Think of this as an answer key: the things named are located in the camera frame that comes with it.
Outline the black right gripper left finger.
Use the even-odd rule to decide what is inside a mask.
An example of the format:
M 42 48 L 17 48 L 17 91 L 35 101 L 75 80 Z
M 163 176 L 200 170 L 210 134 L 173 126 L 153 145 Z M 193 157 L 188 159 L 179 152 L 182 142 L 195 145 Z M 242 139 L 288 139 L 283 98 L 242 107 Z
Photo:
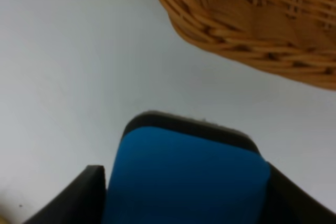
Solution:
M 105 199 L 104 167 L 89 165 L 57 197 L 25 223 L 101 223 Z

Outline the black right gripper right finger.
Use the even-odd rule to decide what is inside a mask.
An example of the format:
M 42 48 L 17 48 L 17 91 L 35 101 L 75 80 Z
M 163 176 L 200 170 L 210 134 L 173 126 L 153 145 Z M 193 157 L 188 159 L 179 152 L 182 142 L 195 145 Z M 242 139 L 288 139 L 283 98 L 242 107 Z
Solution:
M 270 179 L 259 223 L 335 223 L 335 213 L 270 165 Z

